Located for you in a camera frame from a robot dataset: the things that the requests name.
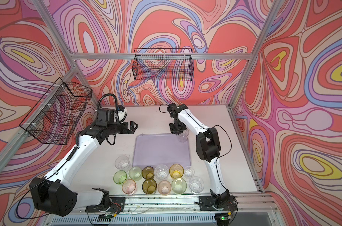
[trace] translucent tray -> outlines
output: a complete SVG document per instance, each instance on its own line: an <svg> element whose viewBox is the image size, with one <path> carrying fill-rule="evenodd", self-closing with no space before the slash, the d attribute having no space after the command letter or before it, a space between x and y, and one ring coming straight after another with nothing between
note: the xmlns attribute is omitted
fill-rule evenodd
<svg viewBox="0 0 342 226"><path fill-rule="evenodd" d="M180 142L174 134L141 134L136 137L133 153L133 166L143 169L146 166L155 168L160 164L177 163L183 167L190 166L189 141Z"/></svg>

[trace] white tabletop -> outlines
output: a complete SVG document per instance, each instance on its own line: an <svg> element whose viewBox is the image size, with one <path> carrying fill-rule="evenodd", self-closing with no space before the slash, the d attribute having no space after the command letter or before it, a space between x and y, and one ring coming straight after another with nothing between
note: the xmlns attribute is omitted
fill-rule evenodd
<svg viewBox="0 0 342 226"><path fill-rule="evenodd" d="M221 125L232 140L231 152L219 159L222 175L229 191L256 192L254 180L226 107L221 105L189 106L189 109L205 125L209 127L217 124ZM161 107L161 110L166 111L166 107ZM127 112L126 121L134 121L138 124L136 132L134 134L117 134L115 145L110 146L104 141L94 150L74 177L69 187L71 191L80 192L89 191L92 188L102 188L108 190L110 195L123 195L122 186L113 182L113 175L118 171L114 166L116 158L125 155L132 161L135 140L139 134L170 133L169 123L172 123L173 120L168 113L159 112L158 106L127 107ZM230 149L230 142L222 129L219 127L216 127L216 129L218 130L221 145L220 155L223 155ZM205 182L203 193L209 193L210 179L207 176L204 161L196 153L196 135L190 133L188 139L191 166L195 170L195 176L200 176ZM167 180L172 182L171 176L168 176ZM137 192L135 194L144 195L142 191L143 182L143 178L136 182ZM191 193L190 189L187 188L185 193Z"/></svg>

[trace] red and pink backdrop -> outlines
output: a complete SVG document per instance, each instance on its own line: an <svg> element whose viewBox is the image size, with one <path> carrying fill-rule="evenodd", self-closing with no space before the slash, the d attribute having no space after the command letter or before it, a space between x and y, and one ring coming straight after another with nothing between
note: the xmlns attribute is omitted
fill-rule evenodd
<svg viewBox="0 0 342 226"><path fill-rule="evenodd" d="M44 0L72 52L190 47L250 53L271 1ZM233 104L264 188L288 225L342 225L342 1L286 0ZM186 82L134 81L130 60L78 60L97 97L124 105L228 104L245 60L196 60ZM69 69L32 0L0 2L0 151L43 92ZM94 118L89 104L77 131ZM0 225L74 144L29 137L0 174ZM42 215L30 195L21 215Z"/></svg>

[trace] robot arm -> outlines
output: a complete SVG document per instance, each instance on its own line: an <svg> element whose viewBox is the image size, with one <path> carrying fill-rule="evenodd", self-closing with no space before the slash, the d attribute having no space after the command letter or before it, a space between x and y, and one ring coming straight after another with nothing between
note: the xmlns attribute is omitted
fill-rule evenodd
<svg viewBox="0 0 342 226"><path fill-rule="evenodd" d="M196 152L208 170L214 206L216 208L222 206L230 195L221 174L220 163L219 161L216 163L221 150L217 130L202 124L186 105L176 106L172 103L167 110L173 118L173 123L169 124L171 133L180 134L188 128L196 134Z"/></svg>
<svg viewBox="0 0 342 226"><path fill-rule="evenodd" d="M30 187L36 209L63 217L80 207L97 206L100 210L110 207L108 191L94 188L92 191L75 193L69 190L69 186L87 157L109 135L133 134L137 129L138 125L134 122L130 122L128 129L128 122L124 122L127 110L123 106L118 108L118 112L99 109L96 120L77 134L79 138L76 144L65 157L44 178L33 179Z"/></svg>

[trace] plastic cup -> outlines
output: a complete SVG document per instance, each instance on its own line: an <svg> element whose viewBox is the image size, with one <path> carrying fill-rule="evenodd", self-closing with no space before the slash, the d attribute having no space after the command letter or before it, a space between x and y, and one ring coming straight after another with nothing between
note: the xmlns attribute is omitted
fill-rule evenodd
<svg viewBox="0 0 342 226"><path fill-rule="evenodd" d="M141 177L142 171L141 171L141 169L140 169L138 166L132 167L132 168L129 170L128 175L129 175L129 177L130 177L131 179L133 179L133 180L135 180L135 181L138 181L138 180L140 180L140 179L142 178L142 177Z"/></svg>
<svg viewBox="0 0 342 226"><path fill-rule="evenodd" d="M189 135L189 131L186 129L182 133L178 134L177 137L179 138L180 142L187 141L187 136Z"/></svg>
<svg viewBox="0 0 342 226"><path fill-rule="evenodd" d="M146 179L142 184L142 190L147 195L153 195L156 192L157 184L154 179Z"/></svg>
<svg viewBox="0 0 342 226"><path fill-rule="evenodd" d="M171 192L171 184L167 180L163 180L158 183L157 190L161 195L166 196Z"/></svg>
<svg viewBox="0 0 342 226"><path fill-rule="evenodd" d="M127 195L133 195L136 192L136 182L132 179L126 180L122 184L122 191Z"/></svg>
<svg viewBox="0 0 342 226"><path fill-rule="evenodd" d="M173 164L169 172L172 178L180 178L184 174L184 168L180 164Z"/></svg>
<svg viewBox="0 0 342 226"><path fill-rule="evenodd" d="M195 170L191 166L186 166L184 168L184 177L186 180L189 180L195 174Z"/></svg>
<svg viewBox="0 0 342 226"><path fill-rule="evenodd" d="M151 166L146 166L142 169L142 177L145 179L153 179L155 177L155 170Z"/></svg>
<svg viewBox="0 0 342 226"><path fill-rule="evenodd" d="M131 169L131 162L129 161L127 156L119 156L114 162L114 165L117 169L124 171L128 171L129 169Z"/></svg>
<svg viewBox="0 0 342 226"><path fill-rule="evenodd" d="M159 180L164 180L169 176L169 170L166 165L159 165L155 168L155 175L156 178Z"/></svg>
<svg viewBox="0 0 342 226"><path fill-rule="evenodd" d="M199 194L204 190L204 181L200 177L194 176L189 181L189 187L192 193Z"/></svg>
<svg viewBox="0 0 342 226"><path fill-rule="evenodd" d="M116 184L122 184L127 179L127 173L124 170L117 171L113 176Z"/></svg>
<svg viewBox="0 0 342 226"><path fill-rule="evenodd" d="M180 195L186 191L187 184L183 178L175 178L172 181L171 188L173 192Z"/></svg>

